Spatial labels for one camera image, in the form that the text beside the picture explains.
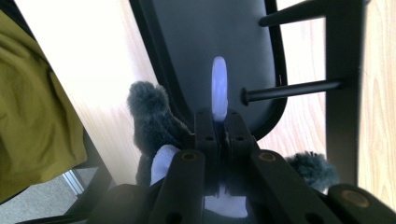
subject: metal bar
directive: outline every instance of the metal bar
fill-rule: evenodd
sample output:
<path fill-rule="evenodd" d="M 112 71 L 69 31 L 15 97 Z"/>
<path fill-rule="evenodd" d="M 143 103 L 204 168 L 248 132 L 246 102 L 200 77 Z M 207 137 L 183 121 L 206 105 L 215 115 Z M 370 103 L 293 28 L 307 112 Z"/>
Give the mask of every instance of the metal bar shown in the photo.
<path fill-rule="evenodd" d="M 247 211 L 253 220 L 271 223 L 341 223 L 327 205 L 277 153 L 251 153 Z"/>
<path fill-rule="evenodd" d="M 325 1 L 322 0 L 308 0 L 292 7 L 287 7 L 262 17 L 259 21 L 259 25 L 265 27 L 323 17 L 325 14 L 324 2 Z"/>
<path fill-rule="evenodd" d="M 204 182 L 204 154 L 180 150 L 172 159 L 149 223 L 202 223 Z"/>
<path fill-rule="evenodd" d="M 346 82 L 326 94 L 327 159 L 352 185 L 358 184 L 364 18 L 363 0 L 335 1 L 326 15 L 326 79 Z"/>
<path fill-rule="evenodd" d="M 220 142 L 213 123 L 212 110 L 204 108 L 195 113 L 195 146 L 205 155 L 205 195 L 219 193 Z"/>
<path fill-rule="evenodd" d="M 69 170 L 63 174 L 64 180 L 66 180 L 67 184 L 73 190 L 73 192 L 78 196 L 84 192 L 84 186 L 81 181 L 81 178 L 74 170 Z"/>
<path fill-rule="evenodd" d="M 343 81 L 341 79 L 335 79 L 307 82 L 303 84 L 275 87 L 258 91 L 247 91 L 246 89 L 242 89 L 241 100 L 244 105 L 248 105 L 249 102 L 254 101 L 278 99 L 314 92 L 337 90 L 342 87 L 342 84 Z"/>

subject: light wood surface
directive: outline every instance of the light wood surface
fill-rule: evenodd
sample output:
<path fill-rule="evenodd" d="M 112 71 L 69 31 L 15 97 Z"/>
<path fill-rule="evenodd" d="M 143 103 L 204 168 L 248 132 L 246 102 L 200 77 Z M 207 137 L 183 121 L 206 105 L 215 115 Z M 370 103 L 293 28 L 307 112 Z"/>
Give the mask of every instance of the light wood surface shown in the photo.
<path fill-rule="evenodd" d="M 156 82 L 126 0 L 16 0 L 116 183 L 134 183 L 138 150 L 125 99 L 130 84 Z M 299 1 L 278 0 L 279 8 Z M 396 208 L 396 4 L 368 6 L 361 116 L 360 186 Z M 282 26 L 289 83 L 324 78 L 324 20 Z M 290 97 L 259 144 L 283 156 L 325 152 L 324 93 Z"/>
<path fill-rule="evenodd" d="M 367 9 L 359 185 L 396 210 L 396 1 Z"/>

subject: yellow fabric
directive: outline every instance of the yellow fabric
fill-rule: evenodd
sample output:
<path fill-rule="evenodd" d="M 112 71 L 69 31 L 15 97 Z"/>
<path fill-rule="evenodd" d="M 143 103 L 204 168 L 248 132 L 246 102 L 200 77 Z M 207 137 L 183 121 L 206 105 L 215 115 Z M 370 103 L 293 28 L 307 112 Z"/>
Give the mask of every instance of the yellow fabric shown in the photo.
<path fill-rule="evenodd" d="M 82 124 L 44 53 L 0 10 L 0 202 L 85 160 Z"/>

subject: wooden floor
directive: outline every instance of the wooden floor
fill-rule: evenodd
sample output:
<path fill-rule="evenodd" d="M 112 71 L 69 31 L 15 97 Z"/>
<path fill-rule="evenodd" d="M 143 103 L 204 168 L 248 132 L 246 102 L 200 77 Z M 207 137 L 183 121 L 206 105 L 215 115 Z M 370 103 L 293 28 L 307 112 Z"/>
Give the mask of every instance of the wooden floor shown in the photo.
<path fill-rule="evenodd" d="M 156 79 L 128 1 L 16 2 L 115 181 L 134 183 L 139 153 L 125 99 L 131 83 Z M 283 8 L 299 1 L 277 2 Z M 372 0 L 367 12 L 359 184 L 395 209 L 396 2 Z M 290 84 L 324 78 L 323 24 L 282 26 Z M 323 153 L 324 94 L 290 97 L 260 145 L 284 156 Z"/>

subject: black metal rod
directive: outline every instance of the black metal rod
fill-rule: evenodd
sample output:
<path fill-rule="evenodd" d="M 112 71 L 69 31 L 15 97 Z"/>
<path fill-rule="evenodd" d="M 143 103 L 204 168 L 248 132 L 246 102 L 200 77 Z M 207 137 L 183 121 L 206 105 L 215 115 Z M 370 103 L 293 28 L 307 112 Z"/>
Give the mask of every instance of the black metal rod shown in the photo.
<path fill-rule="evenodd" d="M 307 82 L 303 84 L 275 87 L 266 90 L 247 91 L 245 88 L 241 92 L 241 100 L 244 105 L 249 102 L 285 98 L 295 95 L 303 95 L 321 91 L 331 91 L 340 89 L 343 84 L 342 80 L 323 80 Z"/>
<path fill-rule="evenodd" d="M 259 25 L 265 27 L 323 17 L 325 15 L 324 2 L 322 0 L 307 0 L 292 7 L 287 7 L 262 17 Z"/>

